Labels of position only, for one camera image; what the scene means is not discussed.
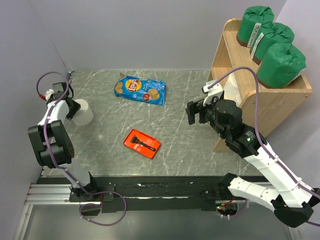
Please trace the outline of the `green roll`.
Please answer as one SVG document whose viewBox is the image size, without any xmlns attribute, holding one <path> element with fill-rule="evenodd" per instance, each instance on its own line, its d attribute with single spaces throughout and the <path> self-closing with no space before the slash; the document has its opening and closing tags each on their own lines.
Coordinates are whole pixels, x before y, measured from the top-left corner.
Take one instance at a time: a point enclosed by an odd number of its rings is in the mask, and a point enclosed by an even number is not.
<svg viewBox="0 0 320 240">
<path fill-rule="evenodd" d="M 262 24 L 250 48 L 251 59 L 259 65 L 267 50 L 275 43 L 291 44 L 295 38 L 292 29 L 279 22 Z"/>
<path fill-rule="evenodd" d="M 266 88 L 281 89 L 306 69 L 305 55 L 291 43 L 277 42 L 269 47 L 256 73 Z"/>
<path fill-rule="evenodd" d="M 250 48 L 261 25 L 272 22 L 274 17 L 275 15 L 269 6 L 248 7 L 243 14 L 236 40 L 241 46 Z"/>
</svg>

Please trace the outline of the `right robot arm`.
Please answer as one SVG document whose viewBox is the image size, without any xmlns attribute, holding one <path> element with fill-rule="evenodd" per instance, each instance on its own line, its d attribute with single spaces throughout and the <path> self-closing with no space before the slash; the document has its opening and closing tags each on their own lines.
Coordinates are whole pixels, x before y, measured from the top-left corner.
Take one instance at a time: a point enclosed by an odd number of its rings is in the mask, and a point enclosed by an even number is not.
<svg viewBox="0 0 320 240">
<path fill-rule="evenodd" d="M 234 196 L 257 203 L 291 228 L 310 223 L 313 207 L 320 202 L 319 188 L 303 183 L 285 166 L 266 139 L 254 127 L 243 123 L 243 112 L 234 101 L 214 99 L 209 104 L 203 100 L 190 101 L 185 111 L 189 125 L 195 123 L 198 114 L 201 124 L 209 123 L 230 150 L 254 166 L 271 184 L 266 187 L 227 173 L 218 187 L 223 199 Z"/>
</svg>

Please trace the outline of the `white paper towel roll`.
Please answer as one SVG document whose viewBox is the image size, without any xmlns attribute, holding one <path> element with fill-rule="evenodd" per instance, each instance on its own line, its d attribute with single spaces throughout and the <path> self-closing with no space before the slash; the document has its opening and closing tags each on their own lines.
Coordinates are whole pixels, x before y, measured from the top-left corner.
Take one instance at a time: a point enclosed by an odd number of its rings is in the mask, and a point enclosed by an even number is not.
<svg viewBox="0 0 320 240">
<path fill-rule="evenodd" d="M 88 125 L 94 118 L 94 114 L 89 106 L 89 103 L 84 99 L 76 99 L 75 102 L 80 105 L 80 108 L 73 116 L 72 121 L 77 126 Z"/>
<path fill-rule="evenodd" d="M 242 102 L 242 98 L 240 96 L 237 80 L 234 73 L 231 73 L 227 77 L 223 90 L 224 90 L 224 99 L 234 101 L 236 106 L 239 107 Z"/>
</svg>

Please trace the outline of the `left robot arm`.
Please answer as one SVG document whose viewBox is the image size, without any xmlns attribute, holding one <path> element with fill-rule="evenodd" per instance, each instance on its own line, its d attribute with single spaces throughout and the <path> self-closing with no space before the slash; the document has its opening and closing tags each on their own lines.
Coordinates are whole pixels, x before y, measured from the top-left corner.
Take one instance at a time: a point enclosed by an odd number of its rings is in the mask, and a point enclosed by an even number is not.
<svg viewBox="0 0 320 240">
<path fill-rule="evenodd" d="M 65 82 L 52 85 L 44 96 L 47 111 L 43 119 L 27 130 L 38 164 L 59 170 L 71 183 L 71 192 L 87 201 L 94 201 L 99 188 L 91 173 L 76 161 L 74 146 L 65 129 L 65 120 L 79 116 L 82 104 L 73 100 L 69 93 L 73 90 Z"/>
</svg>

